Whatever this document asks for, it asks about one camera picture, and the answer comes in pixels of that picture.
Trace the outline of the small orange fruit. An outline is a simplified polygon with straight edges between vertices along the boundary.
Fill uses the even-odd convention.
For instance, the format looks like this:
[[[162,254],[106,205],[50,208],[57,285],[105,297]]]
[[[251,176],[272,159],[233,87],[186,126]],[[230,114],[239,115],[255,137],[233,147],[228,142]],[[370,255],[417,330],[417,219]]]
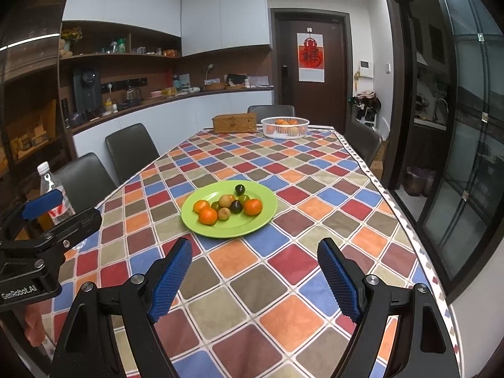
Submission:
[[[208,201],[206,200],[199,200],[199,201],[196,201],[193,205],[193,211],[196,213],[196,214],[199,214],[201,210],[205,209],[205,208],[208,208],[210,207],[210,204]]]

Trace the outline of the large orange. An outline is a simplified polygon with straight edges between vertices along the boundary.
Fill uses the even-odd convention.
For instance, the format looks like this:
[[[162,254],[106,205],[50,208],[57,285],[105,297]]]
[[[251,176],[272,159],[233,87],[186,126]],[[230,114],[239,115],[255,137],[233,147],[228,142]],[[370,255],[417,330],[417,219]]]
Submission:
[[[212,207],[203,207],[198,213],[198,221],[203,225],[214,225],[218,219],[218,212],[212,209]]]

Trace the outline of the green cherry tomato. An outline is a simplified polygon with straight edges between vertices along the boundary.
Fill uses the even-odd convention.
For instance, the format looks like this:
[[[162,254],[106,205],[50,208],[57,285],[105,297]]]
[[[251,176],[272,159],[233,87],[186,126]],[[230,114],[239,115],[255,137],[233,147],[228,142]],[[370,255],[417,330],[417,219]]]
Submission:
[[[220,204],[218,203],[218,201],[215,201],[212,205],[211,205],[212,209],[214,209],[215,211],[218,211],[221,206]]]

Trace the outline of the brown round fruit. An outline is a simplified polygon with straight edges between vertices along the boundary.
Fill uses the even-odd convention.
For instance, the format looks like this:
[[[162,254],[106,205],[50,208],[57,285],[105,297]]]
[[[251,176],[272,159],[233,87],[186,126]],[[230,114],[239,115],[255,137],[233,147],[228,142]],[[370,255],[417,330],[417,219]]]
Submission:
[[[221,207],[218,210],[218,218],[220,221],[227,221],[230,219],[230,216],[232,215],[231,211],[227,207]]]

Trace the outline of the brown longan fruit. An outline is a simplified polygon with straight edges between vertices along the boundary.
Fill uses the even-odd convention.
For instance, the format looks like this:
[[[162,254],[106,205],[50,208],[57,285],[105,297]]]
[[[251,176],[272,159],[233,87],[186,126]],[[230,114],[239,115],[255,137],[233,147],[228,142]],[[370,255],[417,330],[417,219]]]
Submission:
[[[221,195],[221,197],[219,198],[220,207],[227,207],[227,208],[229,208],[231,203],[232,202],[229,199],[228,195]]]

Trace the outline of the dark plum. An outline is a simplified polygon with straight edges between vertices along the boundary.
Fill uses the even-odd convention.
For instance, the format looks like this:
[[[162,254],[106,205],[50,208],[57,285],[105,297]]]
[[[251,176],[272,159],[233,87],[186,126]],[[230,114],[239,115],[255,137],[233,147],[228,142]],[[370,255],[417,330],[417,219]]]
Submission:
[[[239,214],[241,213],[241,211],[243,210],[243,205],[241,204],[241,202],[239,200],[234,200],[231,204],[230,204],[230,207],[229,207],[230,211],[233,213],[233,214]]]
[[[245,193],[245,187],[242,184],[238,184],[235,187],[235,193],[238,196],[243,195]]]

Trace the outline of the orange mandarin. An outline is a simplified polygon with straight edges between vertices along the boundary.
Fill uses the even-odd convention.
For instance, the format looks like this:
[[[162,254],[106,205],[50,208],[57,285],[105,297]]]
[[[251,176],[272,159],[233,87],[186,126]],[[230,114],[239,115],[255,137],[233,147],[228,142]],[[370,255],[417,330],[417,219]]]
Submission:
[[[263,204],[259,199],[248,199],[243,203],[243,212],[248,216],[257,216],[262,212]]]

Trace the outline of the plastic water bottle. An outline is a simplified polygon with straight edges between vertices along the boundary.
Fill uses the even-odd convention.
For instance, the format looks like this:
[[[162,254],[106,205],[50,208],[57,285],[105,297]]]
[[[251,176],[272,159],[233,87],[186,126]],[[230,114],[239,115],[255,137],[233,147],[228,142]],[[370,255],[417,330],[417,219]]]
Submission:
[[[75,214],[73,205],[61,179],[51,171],[47,161],[41,163],[37,167],[37,171],[40,176],[40,195],[50,194],[53,196],[50,200],[51,209],[48,214],[55,225],[60,224]]]

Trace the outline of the dark chair near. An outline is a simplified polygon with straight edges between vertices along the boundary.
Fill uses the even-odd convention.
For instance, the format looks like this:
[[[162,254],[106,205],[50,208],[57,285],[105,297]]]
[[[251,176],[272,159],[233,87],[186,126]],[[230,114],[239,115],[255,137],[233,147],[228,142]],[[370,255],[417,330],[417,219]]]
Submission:
[[[116,189],[113,179],[94,153],[73,160],[55,175],[61,180],[76,213],[95,207]]]

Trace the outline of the dark chair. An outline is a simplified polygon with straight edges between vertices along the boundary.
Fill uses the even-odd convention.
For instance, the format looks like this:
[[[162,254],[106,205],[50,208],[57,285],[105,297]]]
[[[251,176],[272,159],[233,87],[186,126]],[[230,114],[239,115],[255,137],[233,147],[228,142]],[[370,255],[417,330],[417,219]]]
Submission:
[[[160,154],[145,126],[127,126],[105,138],[120,184],[149,166]]]
[[[76,213],[95,207],[116,189],[113,179],[94,153],[73,160],[55,175],[61,180]]]
[[[381,135],[358,121],[351,121],[344,137],[360,158],[371,166],[383,142]]]

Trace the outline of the black coffee machine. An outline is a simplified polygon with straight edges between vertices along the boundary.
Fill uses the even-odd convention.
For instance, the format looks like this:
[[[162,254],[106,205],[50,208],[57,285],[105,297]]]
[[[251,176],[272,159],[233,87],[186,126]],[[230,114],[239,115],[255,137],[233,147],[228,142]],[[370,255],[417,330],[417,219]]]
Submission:
[[[101,80],[97,69],[79,67],[73,70],[73,93],[78,113],[85,113],[88,118],[102,112]]]

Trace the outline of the white counter cabinet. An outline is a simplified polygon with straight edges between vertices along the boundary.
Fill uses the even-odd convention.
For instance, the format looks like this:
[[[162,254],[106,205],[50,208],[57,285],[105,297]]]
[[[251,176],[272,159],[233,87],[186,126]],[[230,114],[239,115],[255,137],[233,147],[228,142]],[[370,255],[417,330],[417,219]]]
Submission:
[[[220,114],[244,113],[252,105],[273,104],[271,89],[231,90],[184,96],[131,113],[114,113],[100,119],[96,125],[73,135],[78,157],[94,153],[101,160],[113,181],[122,181],[114,169],[105,138],[130,125],[145,126],[159,154],[165,154],[197,132],[213,125],[212,118]]]

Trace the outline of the green plate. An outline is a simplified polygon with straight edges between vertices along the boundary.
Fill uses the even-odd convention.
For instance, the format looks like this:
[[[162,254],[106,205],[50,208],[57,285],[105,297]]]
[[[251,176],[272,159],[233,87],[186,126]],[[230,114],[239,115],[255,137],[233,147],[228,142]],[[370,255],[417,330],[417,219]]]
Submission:
[[[197,201],[204,200],[213,203],[218,201],[222,195],[236,195],[235,187],[239,184],[245,187],[246,195],[262,203],[260,213],[254,216],[247,215],[245,212],[233,213],[230,219],[217,220],[215,224],[203,224],[199,221],[199,215],[193,209]],[[181,208],[181,219],[184,225],[197,235],[217,239],[233,239],[264,227],[277,212],[277,207],[276,195],[268,187],[250,181],[228,180],[212,183],[194,191]]]

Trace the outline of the checkered tablecloth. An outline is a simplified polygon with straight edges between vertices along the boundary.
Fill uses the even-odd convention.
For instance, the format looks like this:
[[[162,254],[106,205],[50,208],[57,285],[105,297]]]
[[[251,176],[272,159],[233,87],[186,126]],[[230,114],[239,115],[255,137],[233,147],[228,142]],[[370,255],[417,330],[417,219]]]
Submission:
[[[229,241],[192,233],[181,219],[189,196],[212,183],[259,183],[278,208],[262,229]],[[193,263],[157,326],[182,377],[328,377],[354,324],[320,272],[316,250],[330,237],[385,283],[430,287],[449,313],[418,238],[348,143],[313,129],[295,141],[201,131],[99,203],[102,227],[67,254],[61,294],[42,306],[56,339],[83,283],[123,283],[165,256],[180,237]]]

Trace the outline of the dark chair right side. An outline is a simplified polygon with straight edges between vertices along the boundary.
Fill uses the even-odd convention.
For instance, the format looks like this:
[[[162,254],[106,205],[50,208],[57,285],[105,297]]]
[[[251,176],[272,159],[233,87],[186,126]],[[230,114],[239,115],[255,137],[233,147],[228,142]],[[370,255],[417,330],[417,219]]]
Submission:
[[[351,121],[344,137],[360,158],[371,166],[383,142],[381,135],[358,121]]]

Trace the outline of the wicker box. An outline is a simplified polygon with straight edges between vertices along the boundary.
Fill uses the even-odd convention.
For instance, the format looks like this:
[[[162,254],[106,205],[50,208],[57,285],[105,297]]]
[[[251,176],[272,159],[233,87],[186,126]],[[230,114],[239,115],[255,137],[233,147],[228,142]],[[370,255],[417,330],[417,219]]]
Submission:
[[[213,117],[212,122],[216,134],[252,133],[257,128],[255,113],[221,114]]]

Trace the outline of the dark chair far end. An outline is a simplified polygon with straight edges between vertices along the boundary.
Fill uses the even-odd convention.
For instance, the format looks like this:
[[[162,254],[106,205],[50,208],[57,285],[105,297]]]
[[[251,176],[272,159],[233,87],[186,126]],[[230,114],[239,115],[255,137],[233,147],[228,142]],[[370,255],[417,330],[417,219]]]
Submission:
[[[273,117],[295,117],[295,108],[291,105],[253,105],[248,108],[248,113],[254,113],[256,122]]]

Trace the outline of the white fruit basket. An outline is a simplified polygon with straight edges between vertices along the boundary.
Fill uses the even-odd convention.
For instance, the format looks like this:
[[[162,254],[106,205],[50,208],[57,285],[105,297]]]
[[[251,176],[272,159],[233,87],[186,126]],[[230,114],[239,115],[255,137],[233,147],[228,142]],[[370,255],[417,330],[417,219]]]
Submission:
[[[269,117],[261,120],[263,134],[272,139],[293,140],[307,134],[309,120],[298,117]]]

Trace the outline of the red door poster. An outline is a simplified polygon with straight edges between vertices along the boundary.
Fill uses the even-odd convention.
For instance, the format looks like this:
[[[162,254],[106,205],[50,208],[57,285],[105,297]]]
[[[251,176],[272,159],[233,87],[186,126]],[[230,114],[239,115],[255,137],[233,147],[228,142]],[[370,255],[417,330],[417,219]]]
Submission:
[[[298,80],[306,83],[325,83],[325,52],[322,34],[296,35]]]

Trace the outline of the brown door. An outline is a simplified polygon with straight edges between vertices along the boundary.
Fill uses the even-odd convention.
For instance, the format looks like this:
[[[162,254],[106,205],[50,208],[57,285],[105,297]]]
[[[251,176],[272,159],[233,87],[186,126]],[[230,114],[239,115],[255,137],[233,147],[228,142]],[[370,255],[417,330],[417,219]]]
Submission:
[[[344,133],[352,96],[348,13],[272,9],[274,102],[291,105],[314,125]]]

